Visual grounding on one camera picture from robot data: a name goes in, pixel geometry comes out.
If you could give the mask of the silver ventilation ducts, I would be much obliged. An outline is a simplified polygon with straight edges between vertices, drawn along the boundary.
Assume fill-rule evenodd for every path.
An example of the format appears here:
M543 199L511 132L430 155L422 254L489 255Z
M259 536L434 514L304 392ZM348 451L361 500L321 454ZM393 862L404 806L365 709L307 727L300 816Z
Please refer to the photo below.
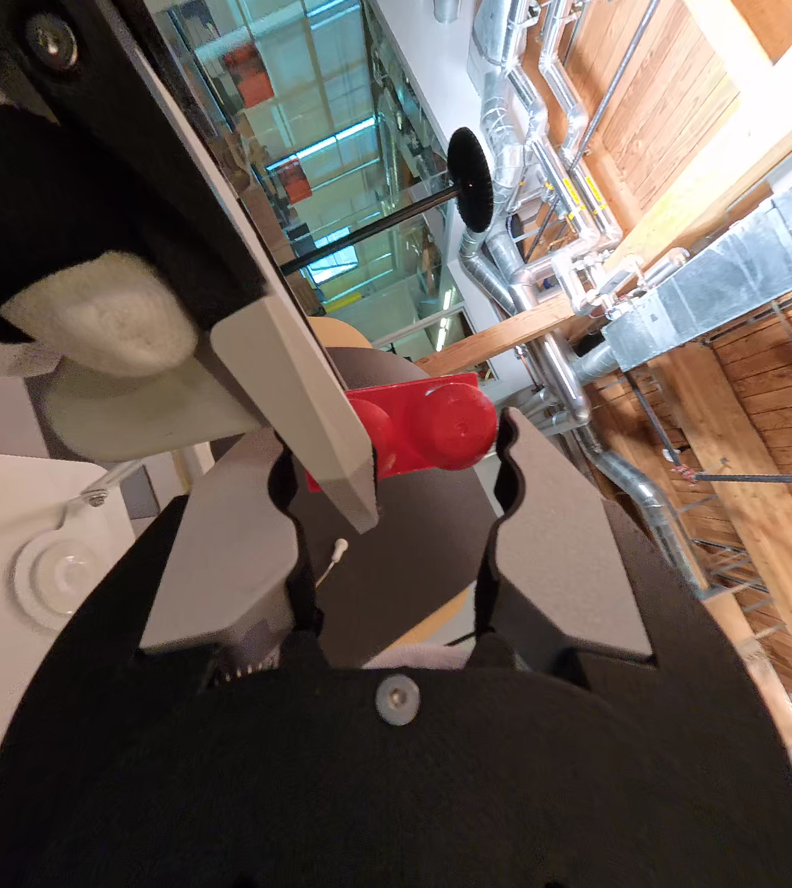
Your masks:
M483 31L500 27L501 58L490 59L486 41L470 40L478 59L482 89L480 121L484 135L494 137L494 179L508 176L505 194L495 186L493 222L481 234L465 229L458 261L490 301L506 302L513 320L531 318L554 308L557 315L535 322L518 344L538 348L535 367L544 372L551 398L564 410L551 418L550 434L587 432L591 411L584 387L599 377L623 370L609 343L585 358L573 358L550 333L572 316L587 316L604 298L607 283L628 276L668 248L714 227L729 204L754 186L757 173L767 173L792 149L792 46L778 64L759 49L762 64L755 83L739 86L732 113L725 116L684 167L673 185L624 236L612 209L584 165L587 117L580 95L557 56L571 2L551 2L544 20L538 75L530 79L521 64L516 33L525 22L513 12L491 16L483 8L475 18ZM507 211L525 176L532 154L551 185L551 199L561 205L575 238L567 246L523 263L506 240Z

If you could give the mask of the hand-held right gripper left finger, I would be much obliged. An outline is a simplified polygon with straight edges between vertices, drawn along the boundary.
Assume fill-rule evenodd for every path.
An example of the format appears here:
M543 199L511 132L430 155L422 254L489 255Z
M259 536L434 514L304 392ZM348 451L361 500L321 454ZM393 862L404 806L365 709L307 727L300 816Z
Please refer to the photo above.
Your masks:
M220 670L257 670L293 631L317 637L313 570L291 452L248 433L196 482L140 640L147 654L214 646Z

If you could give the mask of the orange machine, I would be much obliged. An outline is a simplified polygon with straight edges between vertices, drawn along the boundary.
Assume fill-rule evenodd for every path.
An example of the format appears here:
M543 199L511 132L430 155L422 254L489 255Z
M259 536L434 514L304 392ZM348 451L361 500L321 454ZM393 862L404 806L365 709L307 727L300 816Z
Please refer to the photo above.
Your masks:
M222 56L245 108L261 105L275 96L272 81L255 43L244 43Z
M276 169L276 174L291 205L299 204L313 196L309 179L296 155L281 163Z

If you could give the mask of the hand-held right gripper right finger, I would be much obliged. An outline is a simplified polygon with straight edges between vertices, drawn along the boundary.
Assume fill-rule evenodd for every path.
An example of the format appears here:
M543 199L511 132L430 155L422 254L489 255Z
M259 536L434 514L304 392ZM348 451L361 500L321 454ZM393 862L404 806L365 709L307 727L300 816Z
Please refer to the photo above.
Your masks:
M494 633L532 670L570 654L646 663L653 648L605 500L514 407L501 412L489 532L475 588L475 632Z

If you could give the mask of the red toy brick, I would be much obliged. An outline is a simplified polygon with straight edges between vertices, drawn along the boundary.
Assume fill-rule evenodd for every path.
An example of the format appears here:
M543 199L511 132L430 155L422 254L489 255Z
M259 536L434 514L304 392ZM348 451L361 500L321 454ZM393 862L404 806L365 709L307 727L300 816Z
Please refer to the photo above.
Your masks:
M371 439L377 481L463 471L497 436L497 411L473 372L351 390L346 398Z

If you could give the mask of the black floor lamp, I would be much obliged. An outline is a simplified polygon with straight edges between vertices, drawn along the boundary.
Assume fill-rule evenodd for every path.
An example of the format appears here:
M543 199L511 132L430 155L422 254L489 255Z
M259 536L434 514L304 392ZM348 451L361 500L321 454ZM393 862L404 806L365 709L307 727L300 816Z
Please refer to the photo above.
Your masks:
M471 232L486 232L494 216L494 189L487 158L479 140L469 128L462 127L453 133L447 146L446 164L450 178L448 187L291 259L279 267L279 272L288 277L450 201L457 202L459 216Z

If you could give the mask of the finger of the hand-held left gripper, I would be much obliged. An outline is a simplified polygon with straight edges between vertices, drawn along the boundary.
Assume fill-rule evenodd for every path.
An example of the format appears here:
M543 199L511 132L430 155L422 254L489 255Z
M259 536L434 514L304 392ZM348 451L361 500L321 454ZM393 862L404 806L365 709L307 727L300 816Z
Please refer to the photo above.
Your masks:
M210 343L329 501L359 533L379 520L371 440L300 306L247 220L235 230L264 294L218 322Z

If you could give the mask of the person's left hand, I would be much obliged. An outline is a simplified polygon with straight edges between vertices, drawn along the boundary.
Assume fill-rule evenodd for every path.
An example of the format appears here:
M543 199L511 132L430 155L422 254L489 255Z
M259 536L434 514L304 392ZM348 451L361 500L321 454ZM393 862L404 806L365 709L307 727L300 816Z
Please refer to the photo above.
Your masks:
M108 251L54 272L0 306L25 342L0 339L0 376L29 378L72 361L111 376L140 378L173 370L198 346L195 323L153 266Z

